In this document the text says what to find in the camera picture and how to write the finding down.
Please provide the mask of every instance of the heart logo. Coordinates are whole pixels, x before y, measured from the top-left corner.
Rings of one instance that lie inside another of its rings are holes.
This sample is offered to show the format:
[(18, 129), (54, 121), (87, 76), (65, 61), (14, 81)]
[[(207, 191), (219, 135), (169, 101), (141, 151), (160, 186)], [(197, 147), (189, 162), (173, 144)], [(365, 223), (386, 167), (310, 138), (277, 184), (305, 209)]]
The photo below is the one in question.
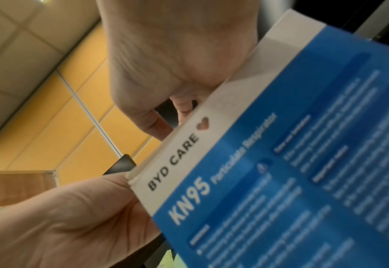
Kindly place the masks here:
[(209, 119), (207, 117), (204, 117), (202, 119), (202, 122), (197, 124), (196, 128), (198, 130), (206, 130), (209, 128)]

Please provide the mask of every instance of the ceiling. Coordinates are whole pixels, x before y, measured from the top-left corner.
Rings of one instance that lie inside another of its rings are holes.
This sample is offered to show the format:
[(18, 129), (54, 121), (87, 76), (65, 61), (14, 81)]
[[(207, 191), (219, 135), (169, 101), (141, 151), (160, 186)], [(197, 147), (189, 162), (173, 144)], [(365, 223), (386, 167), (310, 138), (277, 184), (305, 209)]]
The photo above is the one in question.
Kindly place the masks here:
[(95, 0), (0, 0), (0, 128), (98, 21)]

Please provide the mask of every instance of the orange wall panel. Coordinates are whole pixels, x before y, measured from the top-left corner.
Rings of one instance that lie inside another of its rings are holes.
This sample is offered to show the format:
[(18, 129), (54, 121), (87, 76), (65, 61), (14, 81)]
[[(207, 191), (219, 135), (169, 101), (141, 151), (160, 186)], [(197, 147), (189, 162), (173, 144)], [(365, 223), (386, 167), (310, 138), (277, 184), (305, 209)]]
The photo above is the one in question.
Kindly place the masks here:
[(110, 96), (109, 63), (106, 61), (78, 91), (78, 97), (99, 121), (112, 108)]
[(99, 24), (60, 65), (59, 71), (77, 92), (106, 58), (106, 37)]
[(60, 185), (101, 176), (118, 159), (95, 128), (57, 169)]
[(40, 87), (0, 132), (0, 170), (5, 170), (71, 99), (56, 74)]
[(133, 156), (150, 137), (116, 106), (100, 121), (100, 125), (123, 155)]
[(137, 165), (141, 164), (159, 145), (160, 141), (152, 137), (132, 159)]
[(72, 98), (8, 170), (54, 170), (94, 127)]

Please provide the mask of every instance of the hand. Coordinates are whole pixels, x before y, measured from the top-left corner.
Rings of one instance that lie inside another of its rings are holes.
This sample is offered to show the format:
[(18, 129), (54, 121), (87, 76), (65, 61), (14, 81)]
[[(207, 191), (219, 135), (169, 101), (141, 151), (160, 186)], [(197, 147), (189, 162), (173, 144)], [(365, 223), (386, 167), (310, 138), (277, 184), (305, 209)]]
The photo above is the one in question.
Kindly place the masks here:
[(106, 175), (0, 212), (0, 268), (108, 268), (158, 234), (125, 174)]
[(259, 0), (98, 0), (112, 97), (140, 129), (172, 128), (154, 110), (170, 98), (182, 123), (257, 43)]

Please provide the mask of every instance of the kn95 respirator box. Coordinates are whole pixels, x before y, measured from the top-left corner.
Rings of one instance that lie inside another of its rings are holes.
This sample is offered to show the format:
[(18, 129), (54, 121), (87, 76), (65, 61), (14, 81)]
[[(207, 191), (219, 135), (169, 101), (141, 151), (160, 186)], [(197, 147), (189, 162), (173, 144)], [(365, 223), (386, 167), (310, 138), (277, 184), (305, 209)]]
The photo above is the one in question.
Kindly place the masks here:
[(389, 47), (288, 11), (129, 176), (189, 268), (389, 268)]

